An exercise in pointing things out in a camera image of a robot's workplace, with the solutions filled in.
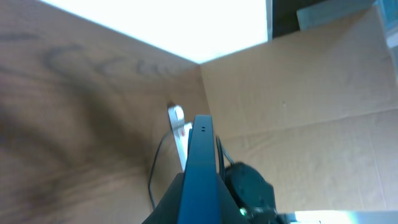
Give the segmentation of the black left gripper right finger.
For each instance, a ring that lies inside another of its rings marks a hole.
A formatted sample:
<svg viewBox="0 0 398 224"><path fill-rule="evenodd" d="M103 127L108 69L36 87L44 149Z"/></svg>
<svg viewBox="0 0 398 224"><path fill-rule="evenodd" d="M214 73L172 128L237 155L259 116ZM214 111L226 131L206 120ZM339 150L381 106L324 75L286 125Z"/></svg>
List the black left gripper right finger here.
<svg viewBox="0 0 398 224"><path fill-rule="evenodd" d="M229 193L227 187L217 174L218 199L221 213L222 224L249 224L248 220L243 217L234 199Z"/></svg>

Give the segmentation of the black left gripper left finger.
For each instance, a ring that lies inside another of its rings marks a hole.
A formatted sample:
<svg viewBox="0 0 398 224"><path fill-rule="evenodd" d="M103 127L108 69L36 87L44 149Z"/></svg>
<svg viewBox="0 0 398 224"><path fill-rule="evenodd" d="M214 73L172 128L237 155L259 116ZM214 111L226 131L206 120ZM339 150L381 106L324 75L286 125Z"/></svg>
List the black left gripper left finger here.
<svg viewBox="0 0 398 224"><path fill-rule="evenodd" d="M183 173L178 173L154 211L142 224L177 224Z"/></svg>

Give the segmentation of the blue smartphone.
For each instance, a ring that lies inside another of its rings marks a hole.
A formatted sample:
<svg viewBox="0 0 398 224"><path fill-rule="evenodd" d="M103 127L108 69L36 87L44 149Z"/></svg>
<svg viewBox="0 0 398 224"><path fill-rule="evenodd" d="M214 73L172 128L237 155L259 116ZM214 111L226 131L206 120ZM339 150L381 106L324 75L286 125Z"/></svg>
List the blue smartphone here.
<svg viewBox="0 0 398 224"><path fill-rule="evenodd" d="M217 179L212 117L197 115L188 140L178 224L221 222Z"/></svg>

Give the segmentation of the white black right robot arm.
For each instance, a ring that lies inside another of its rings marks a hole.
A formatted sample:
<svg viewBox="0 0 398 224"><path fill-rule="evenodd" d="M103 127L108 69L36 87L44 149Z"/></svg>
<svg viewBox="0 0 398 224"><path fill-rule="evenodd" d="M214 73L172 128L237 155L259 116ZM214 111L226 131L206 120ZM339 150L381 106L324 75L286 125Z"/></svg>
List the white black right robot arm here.
<svg viewBox="0 0 398 224"><path fill-rule="evenodd" d="M276 209L274 187L253 167L235 162L216 137L219 175L239 214L249 223L282 223Z"/></svg>

